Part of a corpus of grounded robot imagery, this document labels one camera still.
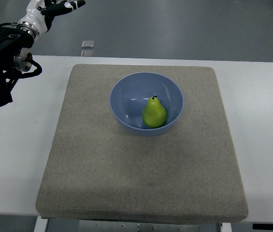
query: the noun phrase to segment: bowl rim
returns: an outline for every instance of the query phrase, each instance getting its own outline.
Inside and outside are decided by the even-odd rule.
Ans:
[[[179,92],[181,93],[181,97],[182,97],[182,99],[183,99],[183,105],[182,105],[182,107],[181,107],[181,110],[180,110],[178,116],[177,116],[172,122],[170,122],[169,124],[164,125],[164,126],[161,126],[161,127],[158,127],[158,128],[150,128],[150,129],[137,128],[137,127],[133,127],[133,126],[130,126],[129,124],[125,123],[125,122],[122,121],[120,118],[118,118],[117,115],[114,113],[113,108],[112,108],[112,105],[111,105],[111,97],[112,97],[112,93],[113,93],[114,88],[115,88],[116,85],[117,85],[120,81],[122,81],[123,79],[125,79],[125,78],[127,78],[127,77],[129,77],[129,76],[135,75],[135,74],[140,74],[140,73],[151,73],[151,74],[156,74],[156,75],[162,76],[162,77],[164,77],[164,78],[170,80],[172,83],[174,83],[174,84],[176,85],[176,87],[179,89]],[[158,130],[162,130],[163,128],[167,128],[167,127],[171,126],[171,125],[172,125],[173,123],[175,123],[175,121],[180,117],[180,115],[181,115],[181,114],[183,113],[183,111],[184,111],[184,107],[185,107],[185,98],[184,98],[184,95],[183,95],[183,93],[182,93],[180,87],[179,87],[172,79],[170,79],[170,78],[168,78],[168,77],[166,77],[166,76],[164,76],[164,75],[162,75],[162,74],[160,74],[160,73],[156,73],[156,72],[135,72],[135,73],[131,73],[131,74],[129,74],[129,75],[127,75],[127,76],[121,78],[119,81],[116,82],[116,84],[115,84],[115,85],[113,86],[113,88],[112,88],[112,91],[111,91],[111,94],[110,94],[110,97],[109,97],[109,105],[110,105],[111,111],[112,111],[113,115],[115,116],[115,118],[116,118],[118,121],[120,121],[120,123],[122,123],[123,125],[125,125],[126,127],[129,127],[129,128],[131,128],[131,129],[138,130],[138,131],[144,131],[144,132],[145,132],[145,131],[158,131]]]

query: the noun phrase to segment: blue bowl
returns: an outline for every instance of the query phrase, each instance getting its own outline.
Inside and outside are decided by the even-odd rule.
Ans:
[[[159,128],[146,126],[142,110],[150,97],[157,95],[168,114]],[[122,78],[113,87],[111,110],[121,126],[140,136],[156,136],[166,132],[179,119],[184,109],[184,96],[171,79],[152,72],[138,72]]]

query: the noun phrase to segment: gray mat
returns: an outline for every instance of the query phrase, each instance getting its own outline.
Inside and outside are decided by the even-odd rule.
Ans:
[[[185,110],[165,134],[139,137],[113,117],[122,77],[174,80]],[[44,218],[189,224],[237,222],[248,208],[216,75],[207,67],[76,65],[36,202]]]

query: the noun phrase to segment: white table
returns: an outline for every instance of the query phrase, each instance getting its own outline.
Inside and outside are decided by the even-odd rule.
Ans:
[[[35,200],[69,75],[75,64],[212,67],[217,75],[247,197],[246,222],[273,223],[273,63],[34,56],[43,67],[20,80],[0,108],[0,214],[38,215]]]

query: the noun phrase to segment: green pear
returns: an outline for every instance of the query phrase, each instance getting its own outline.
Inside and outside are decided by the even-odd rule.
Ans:
[[[145,125],[152,128],[160,127],[166,122],[167,112],[156,95],[148,99],[142,111],[142,119]]]

